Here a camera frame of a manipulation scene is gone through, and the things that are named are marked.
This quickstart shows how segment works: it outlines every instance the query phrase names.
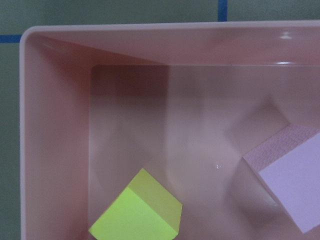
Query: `pink bin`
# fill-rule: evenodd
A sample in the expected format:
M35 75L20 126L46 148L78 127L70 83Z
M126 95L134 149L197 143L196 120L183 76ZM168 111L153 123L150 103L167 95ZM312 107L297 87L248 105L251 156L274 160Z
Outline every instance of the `pink bin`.
M177 240L313 240L242 156L320 128L320 21L32 27L20 43L21 239L89 240L143 167Z

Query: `cube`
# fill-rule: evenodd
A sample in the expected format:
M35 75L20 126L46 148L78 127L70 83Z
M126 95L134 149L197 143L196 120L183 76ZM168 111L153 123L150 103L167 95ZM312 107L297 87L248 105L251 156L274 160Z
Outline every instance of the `cube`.
M302 233L320 225L320 133L289 125L244 159Z
M182 204L141 169L89 231L98 240L172 240L181 212Z

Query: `blue line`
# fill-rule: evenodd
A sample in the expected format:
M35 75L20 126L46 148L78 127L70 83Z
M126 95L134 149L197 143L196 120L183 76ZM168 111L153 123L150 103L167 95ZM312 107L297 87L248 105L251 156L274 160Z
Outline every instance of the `blue line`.
M218 22L226 22L228 17L228 0L218 0Z
M0 44L20 43L21 35L0 35Z

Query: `blue tape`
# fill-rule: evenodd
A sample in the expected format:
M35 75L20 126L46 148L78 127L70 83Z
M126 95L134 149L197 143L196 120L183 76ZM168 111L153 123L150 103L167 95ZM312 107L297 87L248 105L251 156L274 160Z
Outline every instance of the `blue tape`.
M228 18L228 0L218 0L218 22L226 22Z
M20 43L21 35L0 35L0 44Z

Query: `yellow foam block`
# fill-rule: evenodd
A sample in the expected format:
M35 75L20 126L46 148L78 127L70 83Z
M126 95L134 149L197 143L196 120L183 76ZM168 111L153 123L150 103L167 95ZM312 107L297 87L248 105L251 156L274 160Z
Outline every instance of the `yellow foam block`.
M182 204L142 168L89 232L98 240L172 240L181 212Z

